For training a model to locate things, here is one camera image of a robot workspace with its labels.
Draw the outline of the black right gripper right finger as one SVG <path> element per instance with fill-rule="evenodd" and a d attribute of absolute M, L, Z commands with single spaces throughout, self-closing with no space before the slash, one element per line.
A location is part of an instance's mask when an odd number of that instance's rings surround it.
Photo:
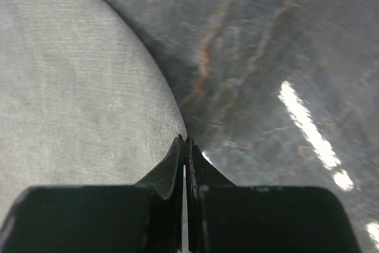
<path fill-rule="evenodd" d="M 238 186 L 185 143 L 191 252 L 359 252 L 339 199 L 308 186 Z"/>

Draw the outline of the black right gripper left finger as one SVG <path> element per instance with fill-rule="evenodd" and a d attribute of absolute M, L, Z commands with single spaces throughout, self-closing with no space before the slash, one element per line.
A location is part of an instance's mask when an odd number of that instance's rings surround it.
<path fill-rule="evenodd" d="M 1 227 L 2 252 L 177 252 L 184 141 L 132 185 L 29 187 Z"/>

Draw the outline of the grey-green cloth napkin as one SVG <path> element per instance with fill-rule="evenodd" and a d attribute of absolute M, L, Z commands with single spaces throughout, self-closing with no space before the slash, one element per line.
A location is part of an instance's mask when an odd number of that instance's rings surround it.
<path fill-rule="evenodd" d="M 187 131 L 103 0 L 1 0 L 1 217 L 32 185 L 132 184 Z"/>

